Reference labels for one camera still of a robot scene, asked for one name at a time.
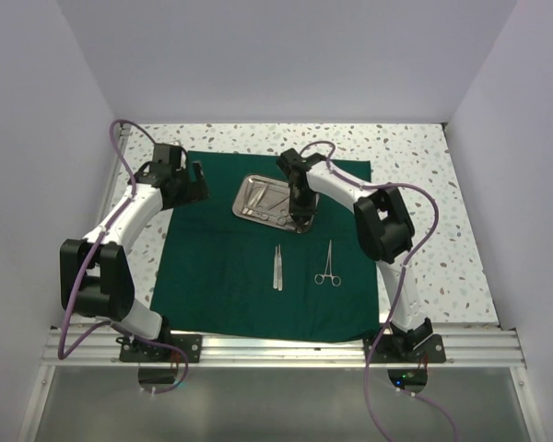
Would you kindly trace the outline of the steel instrument tray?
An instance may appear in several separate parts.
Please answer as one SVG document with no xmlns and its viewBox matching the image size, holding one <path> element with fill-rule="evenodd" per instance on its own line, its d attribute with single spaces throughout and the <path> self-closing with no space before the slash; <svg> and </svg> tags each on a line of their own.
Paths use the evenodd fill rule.
<svg viewBox="0 0 553 442">
<path fill-rule="evenodd" d="M 250 201 L 264 185 L 267 185 L 267 190 L 263 199 L 256 207 L 250 208 Z M 232 213 L 239 218 L 267 227 L 294 233 L 305 233 L 309 231 L 312 225 L 297 225 L 291 221 L 289 216 L 284 226 L 277 226 L 269 219 L 268 209 L 286 196 L 289 197 L 289 187 L 286 181 L 276 180 L 258 174 L 250 174 L 245 176 L 241 183 L 241 187 L 232 205 Z"/>
</svg>

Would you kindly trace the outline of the steel scalpel handle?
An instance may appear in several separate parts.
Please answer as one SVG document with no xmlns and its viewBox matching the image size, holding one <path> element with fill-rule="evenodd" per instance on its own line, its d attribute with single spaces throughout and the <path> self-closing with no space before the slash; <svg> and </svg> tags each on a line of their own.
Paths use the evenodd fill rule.
<svg viewBox="0 0 553 442">
<path fill-rule="evenodd" d="M 273 289 L 281 290 L 279 287 L 279 247 L 275 246 L 274 262 L 273 262 Z"/>
<path fill-rule="evenodd" d="M 277 290 L 283 291 L 283 261 L 281 245 L 278 244 L 276 251 L 276 274 L 277 274 Z"/>
</svg>

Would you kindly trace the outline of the steel hemostat forceps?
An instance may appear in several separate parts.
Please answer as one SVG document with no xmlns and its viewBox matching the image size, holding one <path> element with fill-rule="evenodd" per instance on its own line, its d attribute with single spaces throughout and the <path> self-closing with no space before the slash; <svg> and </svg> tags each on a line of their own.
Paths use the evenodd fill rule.
<svg viewBox="0 0 553 442">
<path fill-rule="evenodd" d="M 331 286 L 334 286 L 334 287 L 341 286 L 341 278 L 338 275 L 333 274 L 332 252 L 333 252 L 333 242 L 332 240 L 329 240 L 324 270 L 321 273 L 317 273 L 314 276 L 314 282 L 317 285 L 323 285 L 326 281 L 329 281 Z"/>
</svg>

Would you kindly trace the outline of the green surgical cloth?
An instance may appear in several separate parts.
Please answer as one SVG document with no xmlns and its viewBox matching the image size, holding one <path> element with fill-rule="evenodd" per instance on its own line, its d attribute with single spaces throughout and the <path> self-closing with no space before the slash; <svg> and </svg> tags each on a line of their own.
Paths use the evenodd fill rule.
<svg viewBox="0 0 553 442">
<path fill-rule="evenodd" d="M 201 162 L 209 198 L 172 212 L 151 305 L 172 328 L 325 343 L 377 333 L 376 267 L 360 249 L 354 216 L 345 207 L 322 198 L 303 234 L 244 220 L 232 213 L 244 177 L 280 178 L 276 159 L 211 152 L 190 158 Z M 329 240 L 339 287 L 314 282 Z M 273 289 L 278 244 L 283 291 Z"/>
</svg>

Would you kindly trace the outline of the steel surgical scissors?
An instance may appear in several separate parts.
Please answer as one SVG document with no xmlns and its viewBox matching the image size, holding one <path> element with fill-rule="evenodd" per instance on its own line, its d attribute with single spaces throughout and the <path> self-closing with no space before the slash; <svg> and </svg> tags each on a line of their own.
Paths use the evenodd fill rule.
<svg viewBox="0 0 553 442">
<path fill-rule="evenodd" d="M 268 209 L 269 219 L 277 226 L 284 226 L 288 221 L 288 200 L 286 196 Z"/>
</svg>

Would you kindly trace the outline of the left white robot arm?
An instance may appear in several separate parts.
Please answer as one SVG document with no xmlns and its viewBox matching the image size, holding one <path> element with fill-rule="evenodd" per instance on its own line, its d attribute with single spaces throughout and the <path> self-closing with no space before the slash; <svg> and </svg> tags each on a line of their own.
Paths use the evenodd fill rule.
<svg viewBox="0 0 553 442">
<path fill-rule="evenodd" d="M 208 196 L 199 161 L 181 146 L 155 144 L 153 157 L 129 172 L 120 202 L 83 238 L 68 239 L 60 248 L 61 337 L 77 314 L 142 338 L 140 349 L 152 361 L 167 359 L 173 340 L 162 331 L 162 316 L 137 299 L 128 252 L 157 214 Z"/>
</svg>

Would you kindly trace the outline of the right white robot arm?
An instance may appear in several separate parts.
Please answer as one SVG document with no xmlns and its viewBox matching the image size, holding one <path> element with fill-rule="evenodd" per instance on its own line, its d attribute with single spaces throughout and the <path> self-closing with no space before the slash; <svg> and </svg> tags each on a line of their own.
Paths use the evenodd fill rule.
<svg viewBox="0 0 553 442">
<path fill-rule="evenodd" d="M 318 197 L 326 196 L 354 216 L 360 249 L 382 274 L 389 296 L 391 334 L 379 351 L 413 361 L 433 334 L 423 310 L 409 261 L 416 249 L 416 230 L 400 192 L 400 184 L 374 184 L 342 170 L 329 155 L 303 157 L 291 148 L 276 161 L 288 181 L 288 214 L 304 228 L 317 214 Z"/>
</svg>

